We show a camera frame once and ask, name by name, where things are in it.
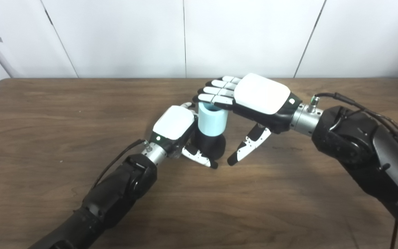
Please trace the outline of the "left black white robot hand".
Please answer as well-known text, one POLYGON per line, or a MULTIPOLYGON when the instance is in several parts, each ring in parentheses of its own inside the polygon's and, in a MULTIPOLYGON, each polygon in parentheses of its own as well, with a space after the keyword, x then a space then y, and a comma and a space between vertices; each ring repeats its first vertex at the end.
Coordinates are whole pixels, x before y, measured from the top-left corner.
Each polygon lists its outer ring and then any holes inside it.
POLYGON ((149 145, 142 154, 156 166, 166 158, 179 158, 183 155, 208 168, 218 168, 217 162, 205 156, 190 142, 198 130, 198 115, 190 109, 192 106, 191 102, 172 105, 154 124, 149 145))

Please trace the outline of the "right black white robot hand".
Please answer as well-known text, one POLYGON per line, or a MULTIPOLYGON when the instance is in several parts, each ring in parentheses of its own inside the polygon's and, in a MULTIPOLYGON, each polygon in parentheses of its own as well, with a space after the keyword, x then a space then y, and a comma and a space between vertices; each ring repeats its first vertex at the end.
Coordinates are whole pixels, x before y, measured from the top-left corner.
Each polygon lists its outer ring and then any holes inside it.
POLYGON ((294 113, 302 104, 286 85, 253 73, 208 81, 192 100, 232 111, 256 123, 227 159, 230 166, 248 156, 271 134, 289 131, 294 113))

